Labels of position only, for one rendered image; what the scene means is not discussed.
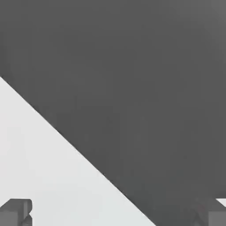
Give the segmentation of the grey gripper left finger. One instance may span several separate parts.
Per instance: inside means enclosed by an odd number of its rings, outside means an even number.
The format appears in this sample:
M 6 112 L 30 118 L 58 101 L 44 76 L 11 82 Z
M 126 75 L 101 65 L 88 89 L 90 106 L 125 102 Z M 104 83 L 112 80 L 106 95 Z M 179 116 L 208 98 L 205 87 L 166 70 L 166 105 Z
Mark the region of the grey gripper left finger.
M 33 226 L 31 199 L 9 199 L 0 207 L 0 226 Z

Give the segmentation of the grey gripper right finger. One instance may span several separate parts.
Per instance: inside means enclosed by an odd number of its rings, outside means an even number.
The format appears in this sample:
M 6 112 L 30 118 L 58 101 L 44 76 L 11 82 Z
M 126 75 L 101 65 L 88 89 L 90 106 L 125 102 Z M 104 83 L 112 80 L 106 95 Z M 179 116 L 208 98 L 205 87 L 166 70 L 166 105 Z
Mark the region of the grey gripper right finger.
M 226 226 L 226 207 L 213 198 L 197 199 L 193 226 Z

